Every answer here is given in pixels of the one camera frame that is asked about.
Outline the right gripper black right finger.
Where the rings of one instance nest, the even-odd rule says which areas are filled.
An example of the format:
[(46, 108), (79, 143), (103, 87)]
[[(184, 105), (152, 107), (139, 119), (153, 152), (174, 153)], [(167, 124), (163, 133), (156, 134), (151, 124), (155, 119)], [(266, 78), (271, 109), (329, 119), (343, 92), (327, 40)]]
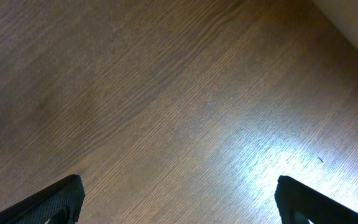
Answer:
[(275, 201), (282, 224), (358, 224), (358, 213), (305, 184), (281, 175)]

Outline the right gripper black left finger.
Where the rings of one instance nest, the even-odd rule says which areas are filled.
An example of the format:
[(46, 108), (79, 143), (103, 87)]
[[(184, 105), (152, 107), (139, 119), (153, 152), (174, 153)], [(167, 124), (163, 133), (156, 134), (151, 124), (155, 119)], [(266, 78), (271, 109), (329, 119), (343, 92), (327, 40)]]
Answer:
[(81, 177), (72, 174), (1, 211), (0, 224), (75, 224), (84, 199)]

